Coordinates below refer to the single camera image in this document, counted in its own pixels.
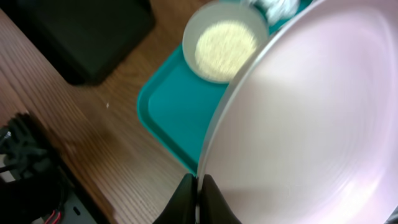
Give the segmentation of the pink round plate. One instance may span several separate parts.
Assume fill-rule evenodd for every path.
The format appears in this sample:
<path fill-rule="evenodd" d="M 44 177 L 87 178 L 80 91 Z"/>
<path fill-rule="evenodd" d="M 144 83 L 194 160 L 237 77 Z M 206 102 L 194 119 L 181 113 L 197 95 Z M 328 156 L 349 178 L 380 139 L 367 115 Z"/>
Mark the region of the pink round plate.
<path fill-rule="evenodd" d="M 198 186 L 243 223 L 384 223 L 397 206 L 397 0 L 316 1 L 227 87 Z"/>

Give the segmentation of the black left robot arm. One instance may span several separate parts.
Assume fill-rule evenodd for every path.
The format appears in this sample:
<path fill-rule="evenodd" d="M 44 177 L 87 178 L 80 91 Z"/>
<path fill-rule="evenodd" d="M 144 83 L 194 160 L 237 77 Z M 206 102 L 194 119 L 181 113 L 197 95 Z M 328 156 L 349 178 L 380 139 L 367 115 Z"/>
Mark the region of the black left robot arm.
<path fill-rule="evenodd" d="M 109 223 L 83 186 L 90 174 L 104 174 L 99 155 L 72 150 L 51 136 L 29 113 L 1 126 L 2 223 Z"/>

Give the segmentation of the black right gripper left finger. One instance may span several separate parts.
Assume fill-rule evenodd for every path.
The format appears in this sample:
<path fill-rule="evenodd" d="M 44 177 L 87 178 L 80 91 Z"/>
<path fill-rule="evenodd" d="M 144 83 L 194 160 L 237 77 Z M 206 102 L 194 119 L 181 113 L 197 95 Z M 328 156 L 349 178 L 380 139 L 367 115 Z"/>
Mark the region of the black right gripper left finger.
<path fill-rule="evenodd" d="M 162 213 L 153 224 L 195 224 L 197 179 L 185 174 Z"/>

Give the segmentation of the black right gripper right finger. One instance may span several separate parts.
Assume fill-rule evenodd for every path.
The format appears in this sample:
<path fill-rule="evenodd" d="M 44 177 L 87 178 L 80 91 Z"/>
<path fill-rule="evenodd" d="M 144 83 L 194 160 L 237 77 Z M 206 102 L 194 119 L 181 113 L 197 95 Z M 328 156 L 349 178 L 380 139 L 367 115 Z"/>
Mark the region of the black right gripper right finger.
<path fill-rule="evenodd" d="M 241 224 L 211 175 L 204 175 L 199 198 L 200 224 Z"/>

